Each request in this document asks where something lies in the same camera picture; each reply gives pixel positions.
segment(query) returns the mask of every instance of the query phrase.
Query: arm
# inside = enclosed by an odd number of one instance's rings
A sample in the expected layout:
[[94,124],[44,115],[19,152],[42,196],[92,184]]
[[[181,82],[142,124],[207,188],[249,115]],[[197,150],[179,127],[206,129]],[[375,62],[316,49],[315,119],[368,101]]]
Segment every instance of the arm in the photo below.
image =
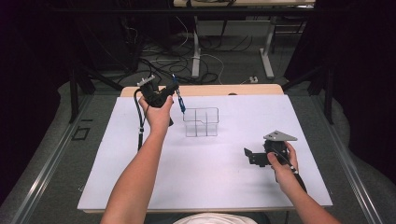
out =
[[169,126],[172,103],[172,97],[168,96],[163,107],[149,108],[143,97],[140,98],[139,104],[143,111],[147,111],[150,133],[114,186],[101,223],[144,222]]
[[[290,152],[290,162],[298,170],[296,151],[290,143],[285,144]],[[274,153],[268,153],[268,160],[276,171],[280,188],[296,208],[303,223],[340,223],[301,188],[288,165],[281,165]]]

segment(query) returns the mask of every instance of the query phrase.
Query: black cable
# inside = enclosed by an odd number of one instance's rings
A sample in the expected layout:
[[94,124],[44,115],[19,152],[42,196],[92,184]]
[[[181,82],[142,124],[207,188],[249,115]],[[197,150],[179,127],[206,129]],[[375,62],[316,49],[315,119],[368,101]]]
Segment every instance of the black cable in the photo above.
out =
[[[151,49],[154,46],[156,46],[156,45],[148,46],[145,49],[143,49],[143,53],[144,53],[143,56],[154,56],[154,55],[160,54],[160,55],[166,55],[166,56],[175,56],[175,57],[180,57],[181,56],[182,57],[182,56],[185,56],[185,55],[189,54],[192,51],[192,47],[186,47],[185,45],[183,45],[181,47],[187,48],[188,51],[183,53],[183,54],[179,54],[178,52],[172,51],[172,50],[169,50],[169,49],[162,49],[159,46],[157,46],[156,49]],[[145,52],[145,51],[150,51],[150,50],[153,50],[153,51],[158,50],[158,52],[151,52],[151,53]]]
[[165,59],[164,61],[168,62],[168,63],[163,63],[161,59],[159,59],[161,57],[161,55],[157,56],[157,58],[155,59],[155,63],[161,65],[160,68],[164,68],[165,66],[170,66],[170,65],[174,65],[177,63],[182,63],[185,62],[185,66],[187,66],[189,64],[188,60],[186,58],[184,58],[183,56],[177,56],[178,59]]
[[286,216],[285,216],[285,224],[289,223],[289,211],[286,211]]
[[[234,2],[235,2],[235,0],[231,0],[231,1],[227,4],[226,7],[232,6]],[[223,21],[223,25],[222,25],[222,28],[221,28],[221,34],[220,34],[220,42],[219,42],[218,45],[215,47],[215,49],[218,48],[218,47],[220,47],[221,44],[222,44],[222,38],[223,38],[223,36],[224,36],[225,27],[227,26],[227,22],[228,22],[228,20],[224,20],[224,21]]]
[[201,41],[199,41],[200,47],[201,49],[204,49],[205,51],[209,51],[209,52],[230,52],[230,51],[236,51],[236,52],[242,52],[244,50],[247,50],[248,48],[250,48],[252,42],[253,42],[253,36],[250,37],[250,41],[247,44],[247,46],[244,49],[236,49],[239,46],[242,45],[243,42],[245,42],[245,40],[248,38],[248,35],[244,37],[244,39],[242,39],[242,41],[240,41],[236,46],[234,46],[232,49],[217,49],[218,47],[214,47],[214,48],[208,48],[202,45]]
[[282,158],[283,161],[285,161],[288,166],[290,167],[291,171],[293,172],[294,176],[296,177],[298,183],[300,184],[301,188],[306,191],[306,187],[305,187],[305,183],[303,181],[303,179],[300,177],[298,171],[296,170],[296,168],[294,168],[293,164],[290,163],[290,161],[288,159],[286,159],[282,154],[280,154],[276,149],[272,148],[272,150],[277,154],[277,156],[279,156],[280,158]]
[[187,70],[189,72],[189,74],[191,74],[190,68],[188,66],[185,66],[185,65],[175,64],[175,65],[170,66],[168,69],[172,73],[181,73],[181,72]]
[[[158,73],[163,75],[164,77],[167,77],[170,80],[173,80],[173,74],[154,66],[151,62],[149,62],[146,59],[140,59],[142,63],[146,64],[147,66],[149,66],[150,68],[153,68],[155,70],[155,72],[153,73]],[[201,76],[201,78],[191,78],[191,77],[177,77],[177,81],[179,83],[184,83],[184,84],[193,84],[193,85],[203,85],[206,83],[210,83],[213,82],[215,80],[218,79],[218,75],[214,74],[214,73],[209,73],[209,69],[207,66],[207,63],[205,61],[203,61],[202,59],[200,59],[201,62],[203,62],[203,65],[206,68],[206,72]],[[214,78],[210,78],[209,80],[205,80],[207,77],[209,76],[213,76]]]
[[134,73],[128,74],[128,76],[126,76],[126,75],[124,75],[124,76],[119,76],[119,77],[121,77],[121,78],[117,81],[117,83],[120,84],[125,78],[127,78],[127,77],[129,77],[129,76],[131,76],[131,75],[136,75],[136,74],[145,73],[145,72],[150,72],[150,70],[140,70],[140,71],[136,71],[136,72],[134,72]]
[[139,115],[139,138],[138,138],[138,142],[137,142],[137,150],[140,150],[140,148],[143,145],[143,125],[144,125],[144,121],[142,120],[142,113],[140,112],[140,107],[139,107],[139,103],[137,102],[137,93],[140,92],[140,89],[137,89],[136,91],[134,91],[134,103],[136,104],[136,109],[137,109],[137,114]]

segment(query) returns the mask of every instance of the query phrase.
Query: hand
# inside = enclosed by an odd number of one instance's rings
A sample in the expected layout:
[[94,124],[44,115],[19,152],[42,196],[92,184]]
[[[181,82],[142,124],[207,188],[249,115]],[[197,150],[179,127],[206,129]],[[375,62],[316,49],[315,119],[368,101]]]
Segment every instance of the hand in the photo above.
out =
[[139,99],[139,104],[148,120],[151,132],[165,132],[169,127],[170,109],[172,107],[173,98],[168,96],[165,104],[161,108],[149,106],[145,98]]
[[[289,149],[290,163],[294,166],[296,170],[298,170],[297,154],[294,147],[288,142],[285,142],[285,145]],[[280,189],[282,189],[282,191],[286,195],[289,195],[289,193],[296,188],[301,188],[300,184],[298,183],[293,172],[287,164],[280,164],[276,158],[276,155],[273,152],[268,153],[267,157],[268,161],[271,163],[273,169],[276,172],[276,180],[279,183]]]

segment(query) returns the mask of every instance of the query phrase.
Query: table leg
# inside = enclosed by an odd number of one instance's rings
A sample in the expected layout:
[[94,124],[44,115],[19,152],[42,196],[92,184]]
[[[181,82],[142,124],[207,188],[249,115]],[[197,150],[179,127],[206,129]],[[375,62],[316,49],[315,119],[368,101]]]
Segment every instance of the table leg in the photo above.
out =
[[192,72],[191,76],[193,78],[198,78],[199,76],[199,65],[201,61],[201,49],[199,48],[198,34],[197,31],[194,32],[194,57],[192,59]]
[[276,17],[271,18],[270,25],[268,26],[267,30],[267,37],[265,40],[265,47],[264,49],[260,49],[260,55],[262,56],[262,64],[264,65],[265,75],[268,79],[274,79],[274,72],[271,67],[270,59],[268,58],[268,52],[271,48],[271,42],[274,35],[274,30],[276,26]]

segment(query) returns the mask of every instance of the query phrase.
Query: white tabletop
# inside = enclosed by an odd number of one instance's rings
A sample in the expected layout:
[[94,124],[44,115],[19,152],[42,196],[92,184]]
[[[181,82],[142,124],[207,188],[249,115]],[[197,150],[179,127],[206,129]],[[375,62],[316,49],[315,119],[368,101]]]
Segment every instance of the white tabletop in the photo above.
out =
[[[216,212],[290,209],[269,167],[251,165],[244,147],[263,152],[275,130],[298,140],[300,174],[308,193],[323,206],[332,200],[287,95],[183,97],[187,108],[217,107],[218,135],[186,137],[175,98],[149,212]],[[131,97],[120,97],[98,149],[78,209],[103,212],[123,169],[137,151],[138,116]],[[146,124],[145,137],[149,133]]]
[[[175,7],[185,7],[187,0],[174,0]],[[228,2],[206,3],[191,0],[193,7],[225,7]],[[304,6],[315,4],[315,0],[236,0],[233,7],[265,7],[265,6]]]

